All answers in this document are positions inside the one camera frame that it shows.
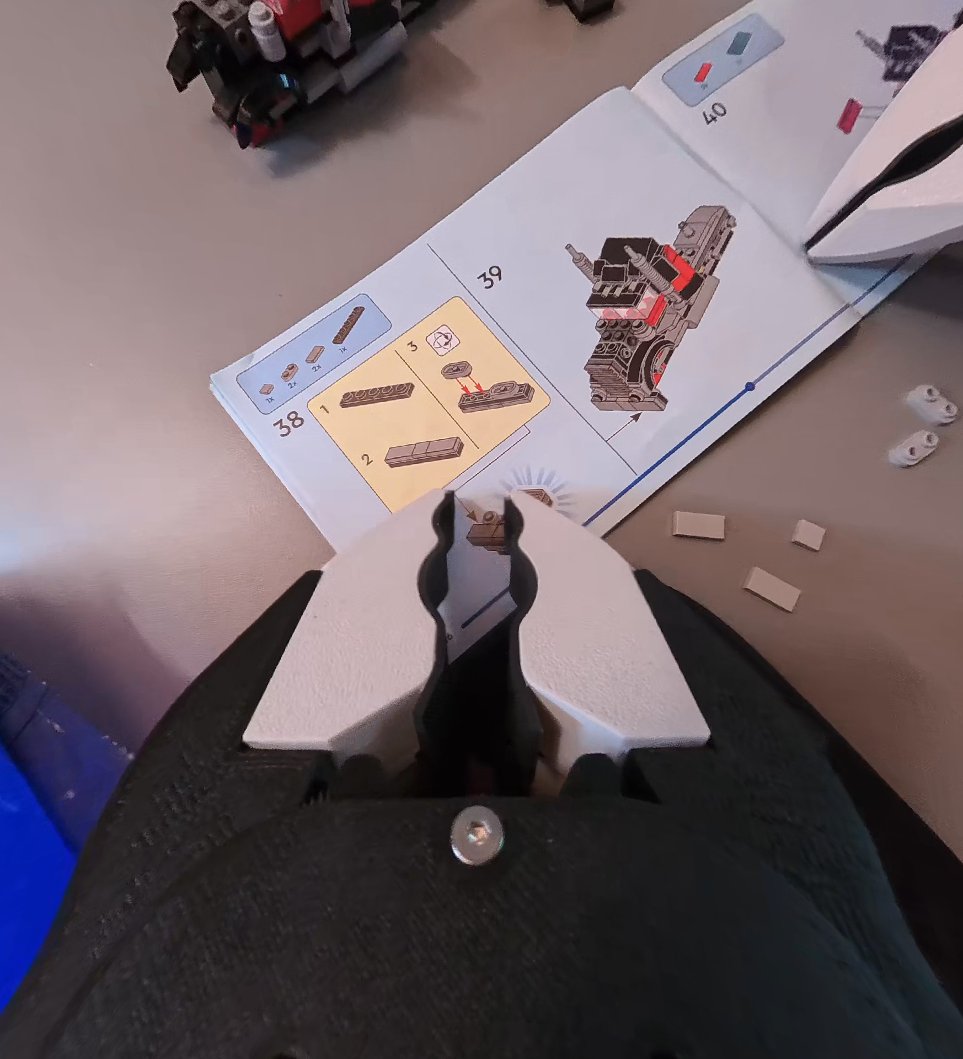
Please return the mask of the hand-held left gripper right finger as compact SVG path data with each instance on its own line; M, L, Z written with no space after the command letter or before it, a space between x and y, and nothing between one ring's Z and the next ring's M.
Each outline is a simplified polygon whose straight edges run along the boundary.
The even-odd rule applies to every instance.
M587 754L707 744L710 728L632 566L529 493L506 503L517 666L540 754L561 777Z

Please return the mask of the lego instruction booklet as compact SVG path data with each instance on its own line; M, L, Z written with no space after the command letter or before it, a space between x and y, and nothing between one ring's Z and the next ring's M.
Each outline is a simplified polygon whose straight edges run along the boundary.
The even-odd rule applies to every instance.
M753 2L583 108L210 389L332 548L458 503L453 654L509 616L504 496L612 530L924 258L807 225L963 2Z

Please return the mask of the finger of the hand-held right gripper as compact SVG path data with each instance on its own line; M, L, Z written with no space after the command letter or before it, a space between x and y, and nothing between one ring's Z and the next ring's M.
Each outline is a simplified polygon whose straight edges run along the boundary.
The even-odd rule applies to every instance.
M935 165L867 194L806 250L819 264L863 264L963 241L963 144Z
M963 144L963 24L947 35L838 172L806 226L823 235L864 196L911 178Z

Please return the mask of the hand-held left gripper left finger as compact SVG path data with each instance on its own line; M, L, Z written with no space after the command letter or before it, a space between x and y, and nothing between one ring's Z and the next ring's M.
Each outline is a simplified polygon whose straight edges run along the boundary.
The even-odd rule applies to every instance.
M431 490L324 567L243 732L254 750L414 759L414 710L447 661L438 612L448 593L454 495Z

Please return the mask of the black and red lego truck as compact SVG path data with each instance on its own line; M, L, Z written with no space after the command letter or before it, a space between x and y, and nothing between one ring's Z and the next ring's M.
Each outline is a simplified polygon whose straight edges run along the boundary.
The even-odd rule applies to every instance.
M184 1L173 12L167 70L178 89L202 77L212 112L242 149L274 138L332 90L347 94L390 62L409 1Z

